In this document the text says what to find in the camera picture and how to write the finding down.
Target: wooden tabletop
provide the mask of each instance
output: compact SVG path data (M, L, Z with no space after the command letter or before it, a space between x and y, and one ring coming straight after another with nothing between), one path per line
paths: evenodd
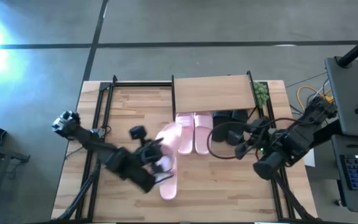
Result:
M291 110L283 81L267 81L276 118L291 118ZM84 82L77 111L81 125L90 128L98 97L100 82ZM144 125L149 138L172 122L170 87L115 87L109 125L112 131L106 142L134 150L139 146L131 141L128 130ZM103 120L101 110L100 122ZM290 122L277 122L286 128ZM70 142L67 153L80 145ZM213 143L216 154L233 155L232 146ZM83 175L86 151L71 155L64 163L52 218L63 213L78 193ZM160 198L158 186L143 194L129 180L121 181L102 169L94 211L94 222L252 222L277 221L269 182L257 176L252 168L253 153L243 160L219 160L211 155L177 155L178 193L171 201ZM300 203L317 216L303 161L287 169L290 188ZM287 213L280 194L284 213Z

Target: gray floor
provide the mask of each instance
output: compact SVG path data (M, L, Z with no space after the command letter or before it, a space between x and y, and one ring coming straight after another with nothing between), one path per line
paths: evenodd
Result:
M0 0L0 44L91 43L102 0ZM358 40L358 0L110 0L100 43L169 41ZM287 85L323 73L324 58L352 46L98 49L90 80L167 80L243 74ZM78 101L89 49L0 50L0 127L6 147L31 155L15 180L4 180L0 223L48 220L67 142L50 129ZM287 88L320 88L326 75ZM303 92L306 100L309 92ZM336 183L308 169L318 215L358 223L333 205Z

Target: pink slide sandal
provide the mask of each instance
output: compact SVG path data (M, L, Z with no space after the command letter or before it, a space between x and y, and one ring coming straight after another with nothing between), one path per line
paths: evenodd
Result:
M206 138L208 137L209 132L211 132L214 124L212 114L210 112L197 112L194 115L195 121L195 141L196 141L196 151L200 155L209 154Z
M161 151L164 156L156 164L162 166L167 173L158 174L156 181L161 181L159 184L161 197L164 200L172 200L177 195L178 176L175 151L178 150L181 143L181 126L176 123L168 124L157 134L156 139L159 138L163 138Z
M178 113L175 119L181 125L179 154L189 155L193 150L194 113Z

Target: black slipper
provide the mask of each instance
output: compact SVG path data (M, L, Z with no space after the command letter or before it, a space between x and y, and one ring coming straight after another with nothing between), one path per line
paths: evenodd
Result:
M247 110L234 110L231 114L231 121L237 121L241 123L246 123L248 121L248 111ZM229 131L232 131L238 135L244 134L244 127L241 124L231 124Z
M214 127L231 120L231 111L215 111L213 114ZM217 130L214 130L212 132L212 140L216 142L223 142L226 140L229 127L230 125L225 125Z

